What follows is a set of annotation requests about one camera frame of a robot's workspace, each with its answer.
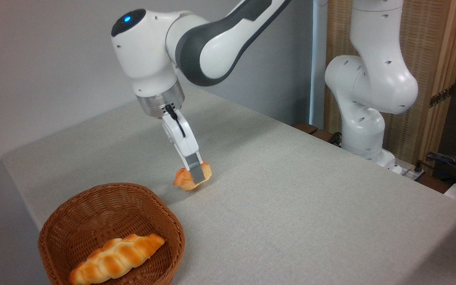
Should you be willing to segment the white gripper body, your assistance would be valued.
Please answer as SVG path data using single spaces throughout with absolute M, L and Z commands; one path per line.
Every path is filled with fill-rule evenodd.
M 167 137 L 182 157 L 199 151 L 194 133 L 188 121 L 179 110 L 175 110 L 172 113 L 165 112 L 162 120 Z

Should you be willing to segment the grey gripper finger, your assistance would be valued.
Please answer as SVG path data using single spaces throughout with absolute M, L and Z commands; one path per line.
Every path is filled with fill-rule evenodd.
M 194 184 L 200 184 L 206 180 L 204 171 L 201 167 L 202 163 L 203 160 L 198 151 L 191 155 L 183 157 L 183 164 L 185 168 L 190 172 Z

